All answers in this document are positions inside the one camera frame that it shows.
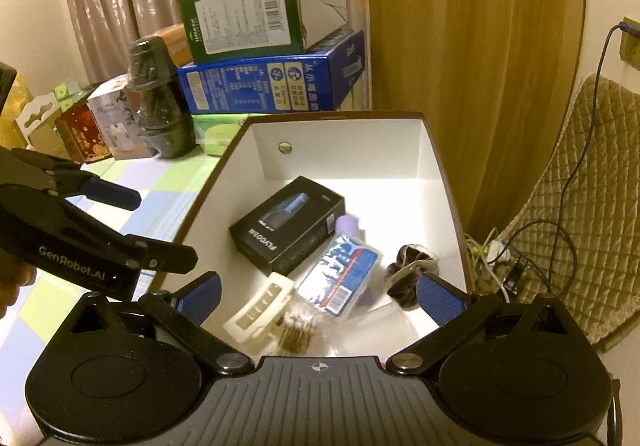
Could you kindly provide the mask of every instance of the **metal grommet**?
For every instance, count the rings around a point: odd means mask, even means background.
[[[422,358],[417,354],[412,354],[411,352],[396,354],[391,358],[391,362],[404,372],[415,370],[422,366]]]
[[[278,150],[280,151],[280,153],[284,153],[284,155],[288,155],[293,151],[293,146],[290,145],[288,142],[283,141],[280,144],[278,144]]]
[[[245,368],[249,364],[249,358],[237,352],[228,352],[227,354],[222,354],[216,362],[225,372],[232,373]]]

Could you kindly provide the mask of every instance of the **quilted fabric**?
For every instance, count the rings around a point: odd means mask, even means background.
[[[542,178],[500,239],[535,219],[558,219],[560,191],[588,132],[593,88],[594,76],[590,76],[577,95]],[[574,241],[578,269],[562,301],[600,350],[613,346],[640,320],[639,105],[640,94],[600,78],[593,139],[564,200],[562,225]],[[554,231],[552,225],[534,225],[520,233],[514,244],[546,271]],[[557,294],[572,272],[572,255],[562,239],[554,271]],[[518,301],[530,302],[545,290],[533,273],[528,272],[526,278]]]

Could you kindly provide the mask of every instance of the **nutrition label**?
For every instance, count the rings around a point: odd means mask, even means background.
[[[207,54],[291,44],[285,0],[200,0],[195,9]]]

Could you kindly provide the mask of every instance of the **human hand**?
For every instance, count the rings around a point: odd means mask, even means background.
[[[18,300],[20,287],[33,285],[35,280],[35,267],[0,249],[0,318]]]

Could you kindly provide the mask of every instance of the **ribbed black surface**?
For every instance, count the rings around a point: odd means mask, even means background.
[[[63,443],[49,439],[44,444]],[[373,358],[266,358],[261,368],[249,376],[218,381],[188,419],[138,444],[489,446],[495,443],[471,435],[448,419],[421,381],[390,376],[378,368]]]

